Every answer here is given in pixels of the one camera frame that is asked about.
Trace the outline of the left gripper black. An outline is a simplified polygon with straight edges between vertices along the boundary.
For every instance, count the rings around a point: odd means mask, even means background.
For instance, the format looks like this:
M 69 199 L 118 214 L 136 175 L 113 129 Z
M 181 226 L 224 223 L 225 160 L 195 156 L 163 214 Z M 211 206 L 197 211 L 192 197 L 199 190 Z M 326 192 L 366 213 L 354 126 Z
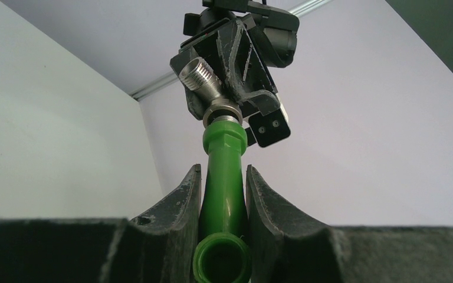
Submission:
M 239 105 L 248 145 L 268 147 L 290 136 L 288 118 L 269 72 L 270 67 L 291 63 L 290 31 L 263 29 L 253 17 L 200 21 L 197 32 L 170 59 L 170 67 L 178 77 L 196 57 L 206 60 L 227 97 Z M 189 112 L 202 122 L 206 106 L 183 87 Z

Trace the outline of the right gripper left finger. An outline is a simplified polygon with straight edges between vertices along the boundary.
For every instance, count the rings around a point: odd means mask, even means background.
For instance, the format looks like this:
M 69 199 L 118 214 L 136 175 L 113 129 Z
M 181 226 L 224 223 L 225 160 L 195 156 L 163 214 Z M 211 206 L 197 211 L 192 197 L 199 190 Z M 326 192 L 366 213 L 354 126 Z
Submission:
M 0 282 L 192 282 L 201 167 L 132 219 L 0 219 Z

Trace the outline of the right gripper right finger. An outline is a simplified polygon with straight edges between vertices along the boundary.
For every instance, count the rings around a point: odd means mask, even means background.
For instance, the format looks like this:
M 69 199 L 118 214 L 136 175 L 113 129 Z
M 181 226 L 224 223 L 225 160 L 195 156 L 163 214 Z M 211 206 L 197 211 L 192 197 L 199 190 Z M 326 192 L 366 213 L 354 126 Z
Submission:
M 252 282 L 453 282 L 453 227 L 330 226 L 246 172 Z

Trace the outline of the silver metal elbow fitting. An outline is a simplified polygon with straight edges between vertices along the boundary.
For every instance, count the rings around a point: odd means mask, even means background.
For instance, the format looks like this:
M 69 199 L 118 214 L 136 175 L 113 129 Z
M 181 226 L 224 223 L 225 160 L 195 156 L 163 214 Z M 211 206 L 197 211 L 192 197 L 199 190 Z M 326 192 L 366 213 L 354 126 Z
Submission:
M 222 120 L 242 124 L 239 105 L 227 97 L 220 79 L 204 58 L 196 57 L 189 61 L 180 71 L 178 78 L 206 106 L 202 115 L 205 128 Z

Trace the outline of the green water faucet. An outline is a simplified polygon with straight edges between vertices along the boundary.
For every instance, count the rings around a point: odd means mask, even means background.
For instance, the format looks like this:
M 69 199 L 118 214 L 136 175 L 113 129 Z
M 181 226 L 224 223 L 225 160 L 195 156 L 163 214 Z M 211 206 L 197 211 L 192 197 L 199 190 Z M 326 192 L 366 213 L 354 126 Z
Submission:
M 236 122 L 215 121 L 204 131 L 203 148 L 208 167 L 193 276 L 197 282 L 249 282 L 252 263 L 241 164 L 247 134 Z

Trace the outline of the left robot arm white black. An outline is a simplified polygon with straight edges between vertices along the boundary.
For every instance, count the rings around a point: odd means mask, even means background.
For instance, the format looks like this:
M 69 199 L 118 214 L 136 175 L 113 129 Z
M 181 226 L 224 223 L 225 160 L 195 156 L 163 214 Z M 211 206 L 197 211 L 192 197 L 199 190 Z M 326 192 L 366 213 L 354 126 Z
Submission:
M 209 126 L 231 117 L 247 123 L 248 145 L 268 147 L 290 136 L 269 72 L 285 68 L 297 48 L 297 16 L 255 1 L 203 1 L 184 16 L 187 40 L 170 60 L 191 115 Z

